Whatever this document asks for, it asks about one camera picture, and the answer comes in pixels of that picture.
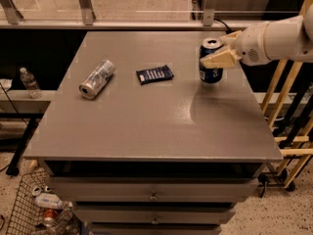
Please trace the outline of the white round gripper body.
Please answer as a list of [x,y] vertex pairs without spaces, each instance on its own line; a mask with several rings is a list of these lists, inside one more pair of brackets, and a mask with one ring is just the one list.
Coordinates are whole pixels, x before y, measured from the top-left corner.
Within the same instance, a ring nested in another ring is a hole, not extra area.
[[235,49],[248,66],[266,65],[270,62],[265,52],[265,31],[268,23],[258,23],[242,31]]

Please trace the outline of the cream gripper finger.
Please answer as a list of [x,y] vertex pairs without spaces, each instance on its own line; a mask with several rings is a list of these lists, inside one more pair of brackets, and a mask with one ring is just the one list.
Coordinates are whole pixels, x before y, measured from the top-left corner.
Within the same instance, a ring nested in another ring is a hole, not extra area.
[[243,32],[241,30],[237,30],[232,33],[221,36],[220,40],[224,45],[229,45],[231,48],[234,48],[237,39],[242,35],[242,33]]
[[229,69],[233,68],[240,59],[239,53],[229,45],[226,45],[214,53],[201,58],[201,64],[206,69]]

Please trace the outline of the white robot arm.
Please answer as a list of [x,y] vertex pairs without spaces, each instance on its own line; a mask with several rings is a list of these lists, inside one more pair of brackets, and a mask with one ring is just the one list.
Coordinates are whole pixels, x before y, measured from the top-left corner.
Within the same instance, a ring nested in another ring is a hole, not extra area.
[[247,66],[267,65],[287,59],[313,61],[313,5],[304,15],[257,23],[220,37],[223,46],[201,58],[206,69],[232,68],[241,61]]

